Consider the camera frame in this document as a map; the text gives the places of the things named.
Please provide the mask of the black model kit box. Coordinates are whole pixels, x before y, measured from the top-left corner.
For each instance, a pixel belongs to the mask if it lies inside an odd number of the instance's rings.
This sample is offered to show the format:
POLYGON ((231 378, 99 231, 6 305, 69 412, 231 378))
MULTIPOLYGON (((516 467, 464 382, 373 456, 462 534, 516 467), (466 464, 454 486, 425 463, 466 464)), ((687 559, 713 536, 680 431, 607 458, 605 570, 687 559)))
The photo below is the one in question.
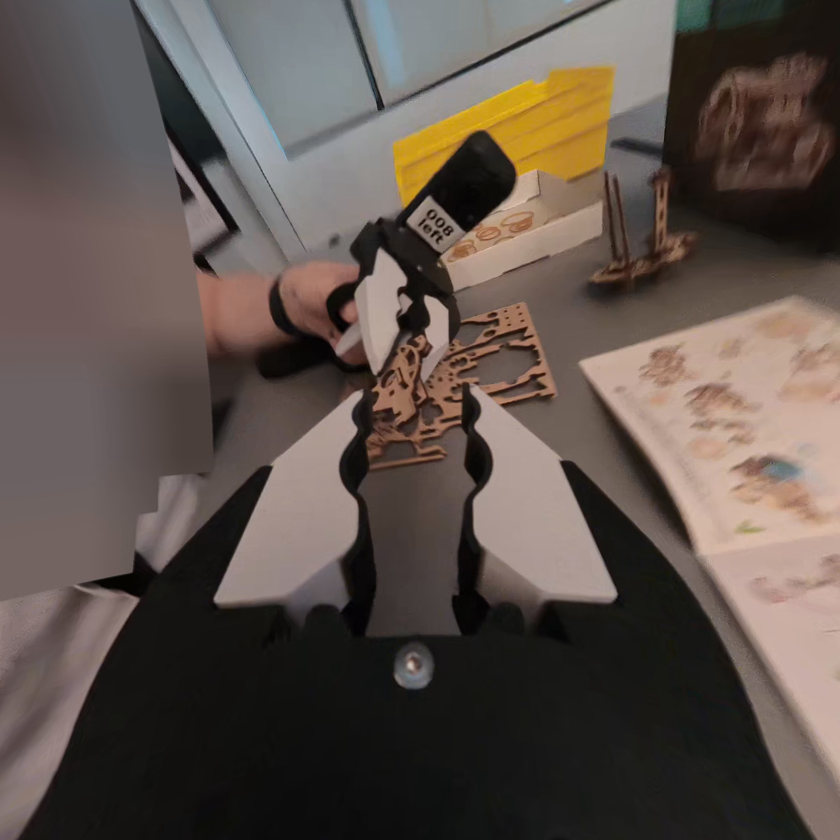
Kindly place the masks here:
POLYGON ((686 206, 837 254, 839 2, 678 2, 664 158, 686 206))

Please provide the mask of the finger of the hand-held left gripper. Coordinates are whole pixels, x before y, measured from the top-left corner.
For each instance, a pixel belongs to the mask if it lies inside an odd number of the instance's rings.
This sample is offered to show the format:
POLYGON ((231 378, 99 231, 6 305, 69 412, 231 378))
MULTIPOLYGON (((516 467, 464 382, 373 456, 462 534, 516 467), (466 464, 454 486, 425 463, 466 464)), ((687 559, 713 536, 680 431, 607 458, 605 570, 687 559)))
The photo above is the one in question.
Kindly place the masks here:
POLYGON ((371 273, 355 292, 364 354, 375 376, 385 368, 399 338, 406 286, 406 274, 397 261, 386 251, 377 251, 371 273))
POLYGON ((426 382, 460 326, 455 297, 421 295, 413 299, 413 350, 418 362, 417 382, 426 382))

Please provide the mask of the white cardboard tray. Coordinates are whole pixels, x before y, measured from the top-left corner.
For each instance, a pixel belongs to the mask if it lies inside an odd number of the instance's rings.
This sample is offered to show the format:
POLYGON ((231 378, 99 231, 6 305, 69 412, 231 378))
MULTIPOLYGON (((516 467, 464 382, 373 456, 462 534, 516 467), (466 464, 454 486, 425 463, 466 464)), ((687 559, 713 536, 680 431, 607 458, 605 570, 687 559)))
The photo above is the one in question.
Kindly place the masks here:
POLYGON ((603 232, 603 168, 570 181, 520 175, 506 202, 444 253, 455 291, 578 247, 603 232))

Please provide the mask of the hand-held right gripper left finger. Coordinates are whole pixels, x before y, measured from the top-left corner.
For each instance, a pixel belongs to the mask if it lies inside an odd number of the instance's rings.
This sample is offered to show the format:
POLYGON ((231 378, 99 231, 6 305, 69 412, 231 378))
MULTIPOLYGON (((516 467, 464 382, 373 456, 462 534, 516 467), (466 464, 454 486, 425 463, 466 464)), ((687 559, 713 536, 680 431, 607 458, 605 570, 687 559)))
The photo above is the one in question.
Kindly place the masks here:
POLYGON ((271 463, 215 606, 280 606, 297 626, 330 606, 352 635, 365 635, 376 591, 360 494, 372 405, 370 391, 354 392, 271 463))

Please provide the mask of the person's left forearm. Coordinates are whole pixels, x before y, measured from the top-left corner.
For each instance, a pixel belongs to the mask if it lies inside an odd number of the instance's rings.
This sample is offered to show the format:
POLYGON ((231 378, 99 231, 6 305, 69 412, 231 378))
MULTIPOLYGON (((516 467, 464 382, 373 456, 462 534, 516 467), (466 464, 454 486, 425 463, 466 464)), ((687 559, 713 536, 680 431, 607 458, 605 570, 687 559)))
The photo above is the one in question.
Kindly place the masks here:
POLYGON ((245 357, 285 339, 270 314, 272 280, 244 274, 196 274, 207 355, 245 357))

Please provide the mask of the laser-cut wooden parts sheet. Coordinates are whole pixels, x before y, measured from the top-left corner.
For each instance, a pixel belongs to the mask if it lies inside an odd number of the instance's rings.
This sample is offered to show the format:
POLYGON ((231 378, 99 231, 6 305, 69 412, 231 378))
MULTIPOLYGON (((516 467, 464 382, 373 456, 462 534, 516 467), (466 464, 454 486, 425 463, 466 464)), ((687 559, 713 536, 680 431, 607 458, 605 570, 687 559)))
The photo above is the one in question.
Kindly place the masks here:
MULTIPOLYGON (((348 374, 339 400, 353 392, 370 390, 375 404, 374 388, 381 374, 348 374)), ((447 449, 442 441, 451 429, 460 426, 464 385, 479 387, 501 406, 549 400, 557 394, 542 343, 524 302, 462 321, 460 336, 449 345, 423 385, 426 399, 414 420, 405 426, 395 427, 373 410, 373 427, 366 443, 371 470, 420 466, 446 459, 447 449)))

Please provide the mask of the person's white shirt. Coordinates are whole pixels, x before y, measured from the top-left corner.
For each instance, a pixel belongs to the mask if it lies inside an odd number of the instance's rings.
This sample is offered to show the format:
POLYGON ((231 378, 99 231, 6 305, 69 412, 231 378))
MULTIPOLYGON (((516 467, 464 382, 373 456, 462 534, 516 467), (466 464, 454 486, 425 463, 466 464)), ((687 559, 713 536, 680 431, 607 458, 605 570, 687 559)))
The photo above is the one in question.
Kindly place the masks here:
POLYGON ((52 781, 119 631, 188 540, 204 476, 166 476, 139 517, 130 573, 1 603, 1 838, 18 838, 52 781))

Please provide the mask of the small wooden model frame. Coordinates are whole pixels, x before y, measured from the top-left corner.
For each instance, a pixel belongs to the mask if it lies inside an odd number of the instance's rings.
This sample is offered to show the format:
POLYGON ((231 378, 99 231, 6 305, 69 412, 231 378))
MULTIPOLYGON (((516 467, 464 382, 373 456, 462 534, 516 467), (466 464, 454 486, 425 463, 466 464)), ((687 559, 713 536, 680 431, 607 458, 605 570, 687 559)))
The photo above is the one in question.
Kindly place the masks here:
POLYGON ((669 198, 674 181, 667 166, 650 178, 654 196, 654 223, 647 240, 647 253, 633 257, 629 245, 623 195, 618 178, 608 172, 603 176, 603 197, 611 258, 605 267, 590 278, 592 287, 635 288, 640 280, 656 280, 668 268, 688 259, 695 251, 698 235, 676 232, 669 227, 669 198))

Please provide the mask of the person's left hand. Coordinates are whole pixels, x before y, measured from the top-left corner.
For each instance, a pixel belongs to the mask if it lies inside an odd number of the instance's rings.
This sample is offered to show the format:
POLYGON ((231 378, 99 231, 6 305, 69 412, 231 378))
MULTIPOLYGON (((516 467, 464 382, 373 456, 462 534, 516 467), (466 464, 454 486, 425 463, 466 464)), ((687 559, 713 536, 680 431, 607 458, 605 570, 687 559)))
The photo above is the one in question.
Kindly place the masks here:
POLYGON ((312 260, 288 268, 280 279, 280 299, 291 323, 303 333, 325 340, 335 350, 343 332, 331 321, 327 299, 340 287, 357 281, 355 264, 312 260))

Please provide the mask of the yellow plastic bin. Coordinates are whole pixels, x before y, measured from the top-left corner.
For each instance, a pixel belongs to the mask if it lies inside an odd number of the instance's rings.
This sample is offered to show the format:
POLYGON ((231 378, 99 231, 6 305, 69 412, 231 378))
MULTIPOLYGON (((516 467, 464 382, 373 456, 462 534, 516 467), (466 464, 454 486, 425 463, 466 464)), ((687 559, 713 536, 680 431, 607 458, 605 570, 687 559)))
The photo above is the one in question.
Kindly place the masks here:
POLYGON ((487 131, 517 174, 546 172, 571 182, 606 157, 616 69, 553 70, 435 122, 393 144, 395 182, 406 207, 475 131, 487 131))

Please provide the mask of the illustrated instruction booklet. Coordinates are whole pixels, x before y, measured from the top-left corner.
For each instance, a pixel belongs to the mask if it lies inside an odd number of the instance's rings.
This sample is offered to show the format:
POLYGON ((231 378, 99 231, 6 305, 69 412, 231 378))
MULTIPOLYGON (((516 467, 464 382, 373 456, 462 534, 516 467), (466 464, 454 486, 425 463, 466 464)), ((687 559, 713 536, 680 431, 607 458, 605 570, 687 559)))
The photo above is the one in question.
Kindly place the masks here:
POLYGON ((838 311, 788 297, 579 366, 838 782, 838 311))

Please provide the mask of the black wristband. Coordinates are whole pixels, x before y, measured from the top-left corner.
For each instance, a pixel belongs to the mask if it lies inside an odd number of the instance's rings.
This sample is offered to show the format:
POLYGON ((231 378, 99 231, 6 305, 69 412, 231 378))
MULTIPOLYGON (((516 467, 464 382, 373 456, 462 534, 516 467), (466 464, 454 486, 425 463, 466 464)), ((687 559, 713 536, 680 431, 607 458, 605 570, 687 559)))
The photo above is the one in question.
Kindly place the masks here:
POLYGON ((279 331, 293 340, 299 340, 304 335, 288 316, 283 300, 281 299, 280 276, 273 280, 269 288, 268 307, 269 315, 279 331))

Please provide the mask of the wooden model gear assembly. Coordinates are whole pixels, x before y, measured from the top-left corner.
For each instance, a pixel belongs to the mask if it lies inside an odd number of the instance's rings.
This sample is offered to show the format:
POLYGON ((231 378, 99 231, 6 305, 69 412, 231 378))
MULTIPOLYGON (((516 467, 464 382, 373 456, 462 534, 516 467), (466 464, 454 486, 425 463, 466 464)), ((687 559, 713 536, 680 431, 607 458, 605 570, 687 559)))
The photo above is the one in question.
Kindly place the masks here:
POLYGON ((374 388, 374 414, 383 415, 395 427, 414 420, 426 399, 422 369, 429 351, 423 335, 396 349, 374 388))

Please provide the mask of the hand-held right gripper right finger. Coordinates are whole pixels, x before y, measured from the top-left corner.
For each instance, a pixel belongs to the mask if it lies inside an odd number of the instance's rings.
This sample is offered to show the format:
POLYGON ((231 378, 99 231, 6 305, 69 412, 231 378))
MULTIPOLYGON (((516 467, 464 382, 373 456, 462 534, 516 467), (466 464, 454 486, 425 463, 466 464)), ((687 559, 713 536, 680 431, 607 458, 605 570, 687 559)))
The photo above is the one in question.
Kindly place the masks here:
POLYGON ((555 603, 611 606, 618 592, 563 459, 477 385, 462 389, 465 470, 453 613, 476 634, 515 606, 527 629, 555 603))

